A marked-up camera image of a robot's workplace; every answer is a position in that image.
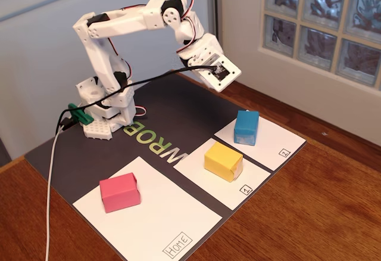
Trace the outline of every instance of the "green clip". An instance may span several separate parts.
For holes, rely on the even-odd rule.
[[[77,106],[74,103],[70,103],[67,106],[69,109],[74,109],[77,108]],[[75,122],[80,122],[84,125],[88,125],[91,122],[94,121],[94,118],[91,117],[90,115],[86,114],[83,110],[70,110],[70,114]]]

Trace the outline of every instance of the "white wall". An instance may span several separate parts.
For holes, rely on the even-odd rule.
[[[83,14],[148,0],[60,0],[0,22],[0,137],[14,159],[54,135],[60,112],[79,102],[75,84],[95,75],[72,25]],[[193,8],[208,30],[208,0]],[[134,81],[181,67],[170,28],[113,39]]]

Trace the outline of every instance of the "white paper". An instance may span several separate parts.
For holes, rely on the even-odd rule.
[[[270,176],[270,173],[244,159],[243,171],[238,178],[232,182],[225,181],[204,169],[204,155],[215,142],[214,139],[209,139],[178,162],[174,168],[228,208],[234,210]]]
[[[179,260],[221,219],[141,157],[113,177],[130,172],[140,205],[105,213],[99,186],[73,204],[128,261]]]
[[[255,146],[234,143],[236,119],[215,135],[263,166],[276,170],[296,152],[305,139],[260,117]]]

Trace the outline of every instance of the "white robotic arm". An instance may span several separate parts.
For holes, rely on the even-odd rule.
[[[176,51],[185,66],[217,66],[214,72],[193,70],[208,87],[220,92],[234,81],[241,71],[223,55],[217,38],[204,33],[196,13],[192,11],[193,0],[189,7],[186,6],[187,0],[149,0],[146,5],[82,16],[73,29],[84,44],[96,73],[96,77],[77,85],[82,104],[93,103],[132,83],[129,65],[117,54],[110,37],[166,26],[174,30],[178,43],[185,44]],[[136,114],[133,94],[132,87],[126,88],[102,104],[88,107],[85,112],[95,121],[83,125],[85,135],[111,139],[112,132],[130,125]]]

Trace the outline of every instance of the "black mat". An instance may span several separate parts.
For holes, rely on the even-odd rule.
[[[183,153],[190,154],[210,138],[227,145],[214,134],[234,120],[238,110],[241,110],[237,105],[177,75],[156,80],[139,88],[135,93],[135,103],[145,106],[148,110],[146,117],[137,117],[135,121],[143,124],[144,130],[151,130],[156,134],[153,142],[158,142],[162,137],[164,145],[169,142],[172,144],[160,154],[178,148],[177,156]],[[146,133],[141,139],[145,141],[152,135]],[[222,220],[181,259],[185,260],[240,207],[230,210],[174,169],[173,166],[178,161],[169,163],[167,160],[170,156],[160,157],[160,154],[150,150],[149,142],[141,144],[136,137],[137,134],[129,136],[120,129],[113,133],[113,138],[109,141],[87,139],[79,125],[63,132],[55,149],[52,186],[72,205],[97,187],[100,180],[107,179],[141,156],[152,167],[222,217]],[[48,177],[51,148],[52,140],[49,140],[26,154],[28,162],[45,179]],[[250,157],[243,156],[258,164]],[[262,185],[275,174],[267,168],[265,170],[271,175]]]

